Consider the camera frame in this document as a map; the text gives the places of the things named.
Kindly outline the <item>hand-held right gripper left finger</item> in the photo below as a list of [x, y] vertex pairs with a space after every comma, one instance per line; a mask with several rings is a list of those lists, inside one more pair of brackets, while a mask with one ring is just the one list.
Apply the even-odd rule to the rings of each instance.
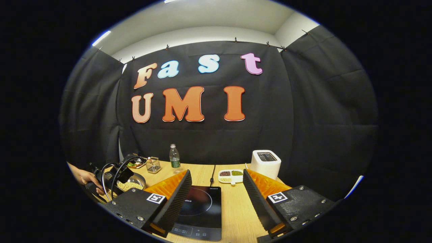
[[191, 185], [187, 169], [147, 189], [131, 188], [101, 206], [132, 226], [165, 238], [179, 217]]

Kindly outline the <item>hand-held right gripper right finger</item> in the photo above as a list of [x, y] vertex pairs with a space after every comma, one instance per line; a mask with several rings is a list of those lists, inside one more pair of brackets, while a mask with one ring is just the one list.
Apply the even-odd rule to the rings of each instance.
[[338, 203], [307, 186], [290, 187], [255, 171], [244, 169], [243, 183], [267, 234], [259, 243], [273, 243], [312, 224]]

